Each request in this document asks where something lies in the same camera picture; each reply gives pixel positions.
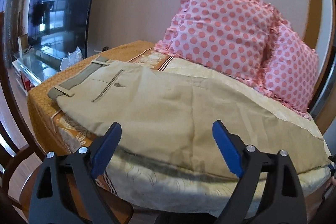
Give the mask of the small pink polka-dot pillow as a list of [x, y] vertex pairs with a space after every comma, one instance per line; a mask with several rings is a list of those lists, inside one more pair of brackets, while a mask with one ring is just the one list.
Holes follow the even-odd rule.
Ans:
[[260, 92], [308, 118], [317, 82], [318, 55], [287, 24], [274, 28], [270, 56], [262, 73]]

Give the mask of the orange patterned bedspread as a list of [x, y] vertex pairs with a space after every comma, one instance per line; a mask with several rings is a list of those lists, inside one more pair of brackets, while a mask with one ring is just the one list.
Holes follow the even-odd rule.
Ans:
[[[318, 140], [322, 134], [317, 125], [267, 98], [239, 81], [219, 72], [175, 59], [153, 51], [153, 43], [138, 40], [102, 53], [112, 60], [138, 63], [146, 67], [180, 75], [222, 81], [269, 110], [276, 117], [291, 122], [311, 133]], [[90, 63], [85, 59], [33, 88], [28, 95], [30, 120], [37, 141], [45, 151], [65, 154], [92, 143], [95, 135], [58, 108], [48, 97], [56, 84], [76, 75]], [[136, 206], [176, 213], [209, 213], [218, 216], [229, 200], [236, 180], [198, 175], [179, 167], [150, 164], [138, 156], [116, 151], [98, 184], [110, 194]]]

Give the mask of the white TV cabinet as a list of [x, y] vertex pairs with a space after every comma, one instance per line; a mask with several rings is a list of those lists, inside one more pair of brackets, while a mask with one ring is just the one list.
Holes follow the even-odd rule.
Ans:
[[37, 59], [32, 53], [26, 53], [22, 57], [16, 53], [14, 57], [12, 65], [17, 76], [16, 82], [25, 94], [58, 73], [57, 70]]

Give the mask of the large pink polka-dot pillow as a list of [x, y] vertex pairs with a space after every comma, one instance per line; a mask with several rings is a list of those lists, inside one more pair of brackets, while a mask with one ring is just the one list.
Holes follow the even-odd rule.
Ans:
[[260, 85], [278, 10], [263, 0], [180, 0], [154, 49]]

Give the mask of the white tissue pack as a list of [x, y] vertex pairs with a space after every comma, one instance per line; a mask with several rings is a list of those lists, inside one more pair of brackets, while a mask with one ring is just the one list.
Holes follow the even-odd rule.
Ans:
[[67, 57], [64, 57], [60, 64], [60, 70], [63, 71], [79, 61], [82, 61], [83, 55], [81, 52], [81, 49], [79, 47], [76, 47], [76, 50], [74, 52], [68, 53]]

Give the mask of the dark wooden chair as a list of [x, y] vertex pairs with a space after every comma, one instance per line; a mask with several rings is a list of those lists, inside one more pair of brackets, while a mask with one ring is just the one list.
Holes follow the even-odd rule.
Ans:
[[[1, 147], [1, 166], [4, 168], [4, 170], [1, 171], [1, 215], [7, 213], [8, 216], [5, 217], [5, 219], [11, 220], [13, 223], [29, 223], [31, 195], [40, 166], [38, 166], [37, 169], [28, 176], [19, 194], [19, 199], [15, 199], [9, 195], [10, 180], [18, 166], [32, 154], [37, 154], [42, 162], [46, 158], [47, 154], [39, 148], [34, 136], [30, 132], [25, 120], [19, 112], [19, 108], [15, 103], [13, 92], [11, 91], [11, 84], [7, 74], [7, 69], [3, 61], [1, 62], [1, 88], [11, 115], [18, 127], [23, 129], [22, 134], [27, 142], [25, 146], [18, 148], [12, 141], [9, 132], [4, 127], [1, 127], [1, 137], [3, 137], [5, 143], [12, 149], [12, 152], [8, 152], [5, 147]], [[76, 188], [74, 176], [72, 174], [68, 174], [67, 180], [79, 215], [85, 219], [89, 219], [89, 215], [87, 214], [84, 204], [80, 199], [79, 191]], [[129, 223], [134, 213], [131, 204], [116, 197], [98, 185], [97, 187], [98, 192], [118, 219], [118, 223]]]

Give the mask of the beige khaki pants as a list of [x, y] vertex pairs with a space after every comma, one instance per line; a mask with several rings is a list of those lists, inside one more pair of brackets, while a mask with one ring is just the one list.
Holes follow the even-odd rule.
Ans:
[[286, 150], [298, 173], [329, 162], [313, 121], [217, 72], [179, 75], [98, 57], [48, 95], [97, 136], [119, 123], [124, 152], [169, 167], [233, 178], [213, 139], [218, 120], [260, 151]]

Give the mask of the black flat-screen television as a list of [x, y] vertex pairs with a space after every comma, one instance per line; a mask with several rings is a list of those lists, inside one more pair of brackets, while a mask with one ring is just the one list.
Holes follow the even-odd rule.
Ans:
[[30, 0], [28, 41], [40, 59], [56, 70], [68, 54], [79, 49], [87, 56], [92, 0]]

